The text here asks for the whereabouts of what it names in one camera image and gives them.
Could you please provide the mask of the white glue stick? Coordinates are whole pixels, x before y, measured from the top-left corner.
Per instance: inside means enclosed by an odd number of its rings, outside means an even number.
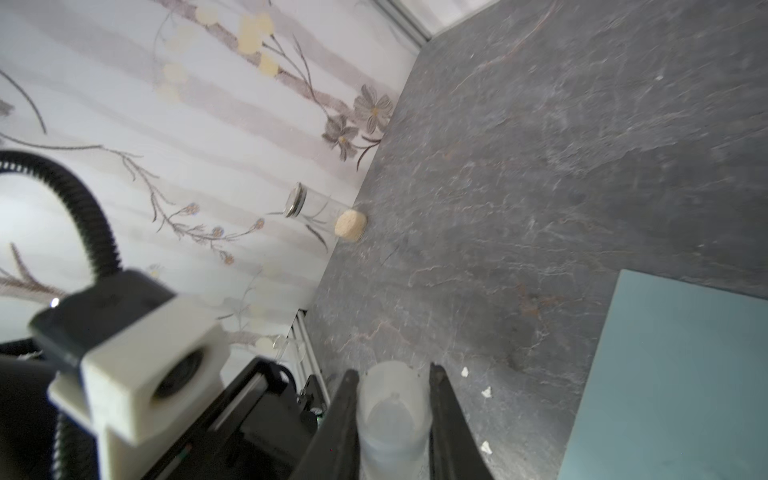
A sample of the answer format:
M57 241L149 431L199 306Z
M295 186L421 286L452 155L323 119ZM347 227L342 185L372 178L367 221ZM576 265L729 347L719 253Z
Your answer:
M358 387L357 429L367 479L416 479L432 423L428 382L400 361L379 363Z

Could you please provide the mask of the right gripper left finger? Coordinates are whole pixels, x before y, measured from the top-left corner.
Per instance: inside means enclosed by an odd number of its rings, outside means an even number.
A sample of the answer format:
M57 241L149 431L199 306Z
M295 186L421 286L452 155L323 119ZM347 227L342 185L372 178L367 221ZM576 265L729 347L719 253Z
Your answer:
M360 477L356 419L359 381L356 370L345 372L319 430L290 480L357 480Z

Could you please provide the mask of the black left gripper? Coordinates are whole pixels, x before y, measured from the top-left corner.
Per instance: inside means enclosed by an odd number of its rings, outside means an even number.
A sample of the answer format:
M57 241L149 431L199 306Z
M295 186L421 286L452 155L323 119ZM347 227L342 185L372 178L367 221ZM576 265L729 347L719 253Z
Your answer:
M258 357L226 387L147 479L287 479L318 430L318 377L299 388Z

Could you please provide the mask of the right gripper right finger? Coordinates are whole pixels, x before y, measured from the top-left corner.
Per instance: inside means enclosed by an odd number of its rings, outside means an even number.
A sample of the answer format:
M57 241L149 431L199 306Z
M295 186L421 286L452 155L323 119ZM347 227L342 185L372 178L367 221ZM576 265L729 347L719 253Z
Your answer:
M432 480L493 480L474 442L446 370L431 363L429 401L432 425L429 474Z

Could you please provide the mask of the light green envelope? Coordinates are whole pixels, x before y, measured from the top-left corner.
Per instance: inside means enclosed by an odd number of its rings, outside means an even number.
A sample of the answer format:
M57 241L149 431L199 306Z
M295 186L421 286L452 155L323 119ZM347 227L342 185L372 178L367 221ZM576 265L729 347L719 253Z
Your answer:
M767 303L624 270L563 479L763 479Z

